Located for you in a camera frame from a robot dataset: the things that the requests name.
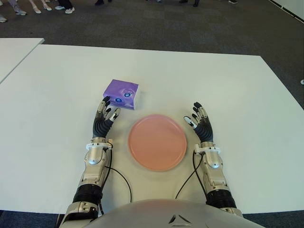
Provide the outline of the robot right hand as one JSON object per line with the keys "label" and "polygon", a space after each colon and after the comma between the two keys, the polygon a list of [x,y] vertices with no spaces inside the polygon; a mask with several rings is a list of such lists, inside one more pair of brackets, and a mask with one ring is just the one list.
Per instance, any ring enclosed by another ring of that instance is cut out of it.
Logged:
{"label": "robot right hand", "polygon": [[192,117],[184,116],[184,121],[194,130],[201,143],[212,143],[213,130],[207,112],[199,102],[195,102],[192,109]]}

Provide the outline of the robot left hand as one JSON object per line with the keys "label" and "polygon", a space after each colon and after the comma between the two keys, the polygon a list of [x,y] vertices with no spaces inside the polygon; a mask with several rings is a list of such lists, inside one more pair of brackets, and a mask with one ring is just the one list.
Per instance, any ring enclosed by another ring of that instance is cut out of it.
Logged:
{"label": "robot left hand", "polygon": [[121,109],[116,108],[114,112],[108,117],[108,114],[111,112],[111,108],[108,108],[110,103],[110,96],[106,96],[103,98],[97,108],[93,123],[93,138],[105,138],[110,131],[114,121],[120,114]]}

